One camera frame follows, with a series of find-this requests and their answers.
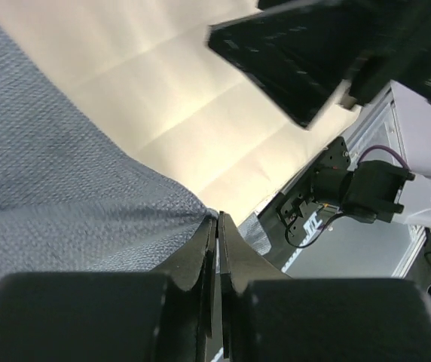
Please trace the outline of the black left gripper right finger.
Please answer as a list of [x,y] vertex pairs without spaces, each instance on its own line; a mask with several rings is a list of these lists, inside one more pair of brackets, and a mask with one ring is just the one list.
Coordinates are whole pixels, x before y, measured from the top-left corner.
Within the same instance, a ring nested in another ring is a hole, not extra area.
[[397,278],[291,278],[218,220],[232,361],[431,361],[431,298]]

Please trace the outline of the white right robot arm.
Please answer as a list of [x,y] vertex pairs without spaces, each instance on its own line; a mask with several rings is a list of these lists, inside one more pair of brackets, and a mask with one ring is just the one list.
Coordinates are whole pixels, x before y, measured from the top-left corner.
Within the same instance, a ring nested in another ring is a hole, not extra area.
[[[338,87],[346,110],[397,81],[431,104],[431,1],[261,1],[258,13],[209,29],[209,48],[308,128]],[[380,161],[317,164],[272,208],[293,228],[311,203],[360,222],[390,221],[412,175]]]

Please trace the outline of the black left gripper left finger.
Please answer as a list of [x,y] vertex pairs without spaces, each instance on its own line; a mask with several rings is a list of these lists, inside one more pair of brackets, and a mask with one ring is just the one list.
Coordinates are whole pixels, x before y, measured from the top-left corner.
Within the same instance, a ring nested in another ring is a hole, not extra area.
[[216,226],[149,272],[0,280],[0,361],[202,361],[212,335]]

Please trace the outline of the cream white pillow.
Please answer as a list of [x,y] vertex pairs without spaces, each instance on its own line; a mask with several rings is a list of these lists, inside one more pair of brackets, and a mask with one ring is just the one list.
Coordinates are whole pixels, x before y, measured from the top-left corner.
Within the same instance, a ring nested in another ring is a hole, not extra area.
[[205,45],[253,1],[0,1],[0,26],[130,157],[242,222],[358,117],[309,130]]

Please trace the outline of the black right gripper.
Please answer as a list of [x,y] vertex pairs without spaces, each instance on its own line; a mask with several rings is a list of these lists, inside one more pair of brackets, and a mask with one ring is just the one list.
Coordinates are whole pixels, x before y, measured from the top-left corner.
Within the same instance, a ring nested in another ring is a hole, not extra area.
[[348,110],[391,81],[431,104],[431,1],[260,1],[207,44],[303,128],[338,88]]

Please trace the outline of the blue denim pillowcase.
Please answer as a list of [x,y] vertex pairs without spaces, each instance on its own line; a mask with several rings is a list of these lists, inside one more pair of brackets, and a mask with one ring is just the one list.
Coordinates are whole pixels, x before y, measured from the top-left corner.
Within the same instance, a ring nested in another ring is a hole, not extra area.
[[[0,279],[147,271],[216,213],[130,157],[0,26]],[[253,213],[237,224],[255,250],[269,252]]]

